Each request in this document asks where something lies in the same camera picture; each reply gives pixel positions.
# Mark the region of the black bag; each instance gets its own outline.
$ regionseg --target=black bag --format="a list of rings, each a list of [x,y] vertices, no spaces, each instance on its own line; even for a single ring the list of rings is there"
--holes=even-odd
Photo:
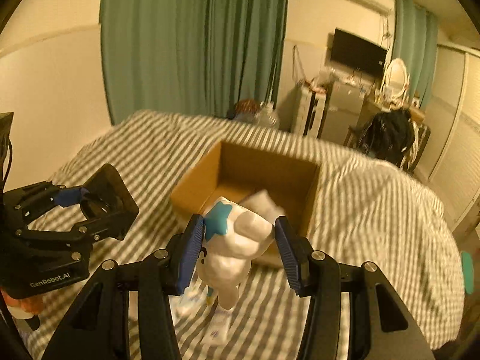
[[[376,114],[360,134],[358,147],[367,155],[400,166],[415,140],[410,111],[399,109]]]

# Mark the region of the metal screw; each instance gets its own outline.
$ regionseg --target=metal screw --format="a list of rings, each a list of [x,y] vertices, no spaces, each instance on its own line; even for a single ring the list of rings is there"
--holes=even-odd
[[[319,251],[319,250],[314,250],[311,253],[311,257],[314,260],[324,260],[325,259],[325,253],[323,253],[322,251]]]
[[[165,249],[158,249],[158,250],[154,253],[155,258],[158,258],[159,260],[164,259],[164,258],[167,257],[168,255],[169,255],[169,253],[168,253],[167,250],[165,250]]]
[[[112,269],[113,267],[115,266],[115,261],[113,261],[112,259],[108,259],[107,261],[104,261],[102,263],[102,269],[106,270],[106,271],[109,271],[110,269]]]
[[[377,270],[377,266],[373,262],[368,261],[365,263],[365,269],[369,272],[375,272]]]

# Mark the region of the television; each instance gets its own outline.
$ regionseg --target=television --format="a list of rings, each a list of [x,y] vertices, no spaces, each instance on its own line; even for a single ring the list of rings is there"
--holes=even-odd
[[[330,60],[375,78],[383,76],[387,50],[349,32],[335,29]]]

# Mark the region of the teal object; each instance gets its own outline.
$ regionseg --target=teal object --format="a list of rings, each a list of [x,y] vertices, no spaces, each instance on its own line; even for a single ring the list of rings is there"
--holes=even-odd
[[[217,202],[213,208],[205,215],[205,239],[208,242],[215,234],[224,236],[227,233],[227,218],[232,211],[230,204]]]
[[[101,0],[110,116],[140,109],[225,116],[277,98],[287,0]]]
[[[473,259],[472,256],[466,251],[461,252],[460,255],[462,257],[462,270],[463,281],[465,283],[465,292],[471,295],[475,290]]]
[[[413,0],[395,0],[395,40],[392,58],[402,58],[410,74],[409,96],[417,91],[425,110],[431,96],[437,57],[438,20]]]

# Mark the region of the plastic bottle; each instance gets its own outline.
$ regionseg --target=plastic bottle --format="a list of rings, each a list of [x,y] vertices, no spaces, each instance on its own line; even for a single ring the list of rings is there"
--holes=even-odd
[[[255,114],[254,124],[278,130],[280,127],[280,118],[278,117],[277,112],[273,109],[273,103],[267,103]]]

